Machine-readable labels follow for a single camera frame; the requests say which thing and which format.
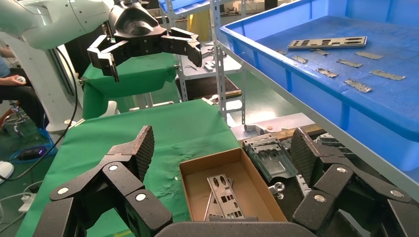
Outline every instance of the green table cover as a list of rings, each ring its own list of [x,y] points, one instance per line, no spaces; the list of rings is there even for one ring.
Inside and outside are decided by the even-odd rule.
[[[179,163],[239,147],[218,108],[202,100],[93,118],[70,129],[17,236],[32,236],[55,187],[95,167],[113,145],[132,141],[145,124],[153,127],[155,150],[144,184],[172,212],[175,222],[190,220]],[[112,209],[88,236],[125,236],[127,229]]]
[[[173,54],[159,53],[133,57],[117,66],[120,82],[104,76],[102,70],[91,64],[83,74],[83,118],[97,118],[106,112],[109,98],[138,95],[163,88],[166,81],[176,77]]]

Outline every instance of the blue plastic bin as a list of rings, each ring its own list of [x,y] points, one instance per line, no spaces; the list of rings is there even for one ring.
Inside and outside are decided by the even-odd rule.
[[[194,4],[202,4],[207,2],[208,0],[173,0],[173,11],[175,14],[180,14],[183,11],[191,10],[194,8]],[[159,0],[160,7],[165,11],[168,12],[168,7],[166,5],[165,0]]]
[[[402,171],[419,167],[419,1],[300,0],[221,27],[229,46],[278,85]],[[287,51],[292,40],[367,36],[365,48]],[[373,60],[358,51],[382,55]],[[298,55],[307,64],[291,59]],[[338,59],[362,63],[349,67]],[[318,72],[337,73],[332,79]],[[406,76],[396,81],[370,74]],[[373,91],[344,83],[354,79]]]

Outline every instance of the person's hand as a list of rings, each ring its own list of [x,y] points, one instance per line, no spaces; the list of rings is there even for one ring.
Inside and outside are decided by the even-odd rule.
[[[20,82],[17,81],[16,78],[18,75],[6,77],[6,78],[0,78],[0,85],[24,85],[26,82]]]

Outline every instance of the cardboard box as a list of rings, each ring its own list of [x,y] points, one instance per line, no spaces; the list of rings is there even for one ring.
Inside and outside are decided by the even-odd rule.
[[[211,193],[207,178],[218,174],[233,179],[233,192],[244,216],[257,216],[259,221],[286,221],[267,185],[241,148],[182,162],[180,174],[192,221],[204,220]]]

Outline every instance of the person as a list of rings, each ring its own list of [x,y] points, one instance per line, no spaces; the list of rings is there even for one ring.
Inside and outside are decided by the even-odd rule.
[[[28,76],[21,68],[9,68],[2,57],[9,58],[14,55],[8,48],[0,47],[0,100],[17,100],[35,126],[45,129],[45,111]],[[26,82],[16,80],[18,76],[24,77]]]

